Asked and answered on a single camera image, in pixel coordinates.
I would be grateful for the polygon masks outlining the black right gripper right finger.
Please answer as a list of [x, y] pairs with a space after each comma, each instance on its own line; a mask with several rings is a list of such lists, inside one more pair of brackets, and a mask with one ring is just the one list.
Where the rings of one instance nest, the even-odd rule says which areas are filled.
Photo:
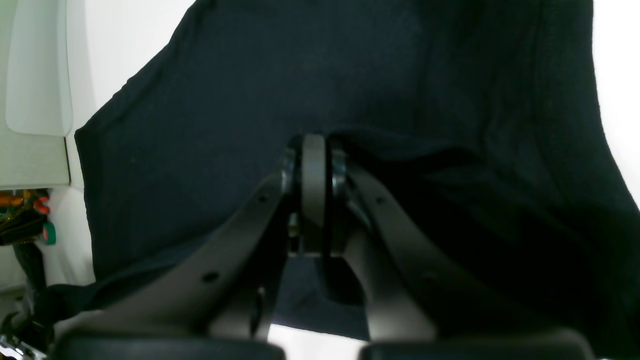
[[365, 298], [361, 360], [592, 360], [580, 333], [507, 300], [432, 242], [341, 146], [327, 151], [327, 254]]

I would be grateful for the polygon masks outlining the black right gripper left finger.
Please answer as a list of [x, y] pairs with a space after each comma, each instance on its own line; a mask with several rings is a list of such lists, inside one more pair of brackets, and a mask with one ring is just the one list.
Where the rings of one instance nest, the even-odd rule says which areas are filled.
[[267, 342], [290, 256], [322, 256], [326, 141], [305, 135], [185, 262], [70, 330], [55, 360], [283, 360]]

